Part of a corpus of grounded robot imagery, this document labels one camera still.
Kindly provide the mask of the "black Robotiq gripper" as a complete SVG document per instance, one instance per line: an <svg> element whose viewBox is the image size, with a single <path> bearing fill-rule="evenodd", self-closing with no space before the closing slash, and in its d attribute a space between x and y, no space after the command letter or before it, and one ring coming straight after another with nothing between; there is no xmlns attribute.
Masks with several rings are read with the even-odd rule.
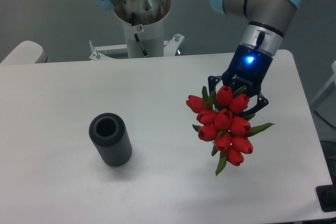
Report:
<svg viewBox="0 0 336 224"><path fill-rule="evenodd" d="M269 104L261 92L261 83L271 65L272 57L262 52L254 52L246 46L238 46L228 69L222 76L209 76L209 93L216 91L216 86L222 81L223 85L230 86L236 91L246 87L248 97L257 95L257 104L246 112L246 115L255 114Z"/></svg>

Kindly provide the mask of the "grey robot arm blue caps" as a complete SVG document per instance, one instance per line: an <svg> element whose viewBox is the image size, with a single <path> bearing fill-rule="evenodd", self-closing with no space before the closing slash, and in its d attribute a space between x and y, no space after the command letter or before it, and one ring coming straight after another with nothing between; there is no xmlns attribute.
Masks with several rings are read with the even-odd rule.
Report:
<svg viewBox="0 0 336 224"><path fill-rule="evenodd" d="M174 55L176 47L165 45L163 20L170 0L94 0L103 10L112 10L122 21L130 58ZM213 10L246 18L249 23L228 69L210 76L208 87L218 83L244 93L257 103L243 115L254 114L268 104L261 83L302 0L209 0Z"/></svg>

